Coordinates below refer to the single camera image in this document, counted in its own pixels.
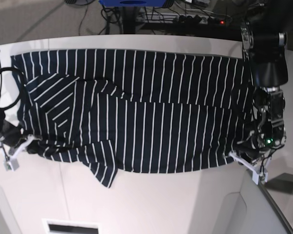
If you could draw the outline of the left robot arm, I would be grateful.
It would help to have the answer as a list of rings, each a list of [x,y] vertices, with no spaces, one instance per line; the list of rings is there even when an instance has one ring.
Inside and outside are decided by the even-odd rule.
[[[234,150],[253,165],[271,158],[285,144],[285,99],[280,87],[288,82],[285,46],[287,32],[293,29],[293,0],[269,0],[258,13],[248,13],[240,29],[256,112],[249,137],[236,143]]]

